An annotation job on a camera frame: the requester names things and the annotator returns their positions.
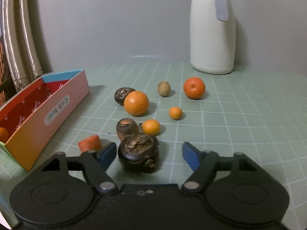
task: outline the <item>thermos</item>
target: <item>thermos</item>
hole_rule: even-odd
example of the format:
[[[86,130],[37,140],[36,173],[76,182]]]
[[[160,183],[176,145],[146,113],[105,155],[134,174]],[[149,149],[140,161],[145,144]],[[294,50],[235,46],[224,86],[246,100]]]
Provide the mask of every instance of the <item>thermos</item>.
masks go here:
[[[201,72],[231,72],[235,51],[235,19],[230,0],[192,0],[190,61]]]

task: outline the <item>open box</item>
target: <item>open box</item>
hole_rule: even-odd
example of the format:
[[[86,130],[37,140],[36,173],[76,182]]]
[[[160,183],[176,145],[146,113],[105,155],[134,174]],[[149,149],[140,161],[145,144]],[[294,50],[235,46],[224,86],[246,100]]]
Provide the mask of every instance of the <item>open box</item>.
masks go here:
[[[29,171],[57,129],[90,92],[84,70],[45,74],[0,109],[0,147]]]

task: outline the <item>gray handle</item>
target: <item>gray handle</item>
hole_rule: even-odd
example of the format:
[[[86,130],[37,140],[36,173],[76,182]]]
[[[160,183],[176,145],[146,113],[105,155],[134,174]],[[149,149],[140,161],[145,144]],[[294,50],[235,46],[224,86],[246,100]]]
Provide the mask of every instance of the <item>gray handle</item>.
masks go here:
[[[227,0],[214,0],[216,17],[220,21],[227,21],[229,19],[229,10]]]

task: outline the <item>cardboard box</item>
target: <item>cardboard box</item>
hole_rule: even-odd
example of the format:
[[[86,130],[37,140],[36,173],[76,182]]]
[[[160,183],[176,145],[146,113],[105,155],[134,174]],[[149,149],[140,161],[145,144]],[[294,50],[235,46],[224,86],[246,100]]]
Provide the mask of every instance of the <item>cardboard box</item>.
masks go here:
[[[10,139],[0,147],[29,171],[57,129],[90,92],[84,70],[45,74],[0,109]]]

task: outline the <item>white label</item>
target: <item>white label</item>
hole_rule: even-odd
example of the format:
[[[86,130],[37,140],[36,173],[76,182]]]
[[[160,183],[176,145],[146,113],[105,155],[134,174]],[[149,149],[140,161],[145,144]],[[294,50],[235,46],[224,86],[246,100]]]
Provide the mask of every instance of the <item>white label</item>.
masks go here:
[[[49,113],[45,116],[45,125],[50,125],[51,122],[59,115],[59,113],[68,105],[70,98],[66,95]]]

